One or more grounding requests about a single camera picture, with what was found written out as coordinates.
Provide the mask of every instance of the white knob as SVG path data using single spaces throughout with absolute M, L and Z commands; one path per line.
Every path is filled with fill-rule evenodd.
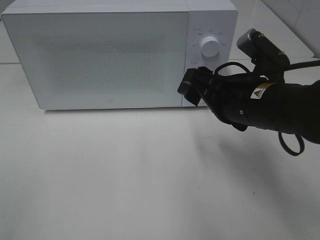
M 220 40 L 215 36 L 206 36 L 200 42 L 201 53 L 208 57 L 214 57 L 219 53 L 220 50 Z

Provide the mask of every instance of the yellow warning sticker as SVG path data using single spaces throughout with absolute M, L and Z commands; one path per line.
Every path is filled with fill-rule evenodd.
M 253 92 L 251 94 L 251 99 L 261 99 L 265 90 L 273 84 L 275 84 L 275 83 L 274 82 L 265 82 L 265 83 L 262 83 L 259 86 L 257 86 L 256 89 L 253 90 Z

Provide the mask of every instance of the microwave control panel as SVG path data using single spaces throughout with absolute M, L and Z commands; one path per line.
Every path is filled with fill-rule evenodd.
M 236 10 L 190 11 L 185 69 L 205 66 L 214 71 L 229 60 L 238 12 Z M 183 99 L 183 106 L 192 106 Z

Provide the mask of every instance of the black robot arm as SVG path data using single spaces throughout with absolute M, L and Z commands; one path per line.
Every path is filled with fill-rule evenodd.
M 237 46 L 252 59 L 253 72 L 238 62 L 223 64 L 214 72 L 206 67 L 190 68 L 178 92 L 196 106 L 203 99 L 220 121 L 240 131 L 253 126 L 279 132 L 282 147 L 293 156 L 304 151 L 302 137 L 320 144 L 320 80 L 312 85 L 284 80 L 285 71 L 319 66 L 320 61 L 290 65 L 288 57 L 254 29 L 240 37 Z M 219 74 L 230 65 L 241 67 L 245 73 Z M 295 134 L 299 152 L 288 148 L 282 133 Z

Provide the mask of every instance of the microwave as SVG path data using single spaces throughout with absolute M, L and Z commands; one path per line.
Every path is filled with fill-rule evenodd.
M 41 109 L 190 106 L 189 68 L 228 62 L 229 0 L 16 0 L 1 15 Z

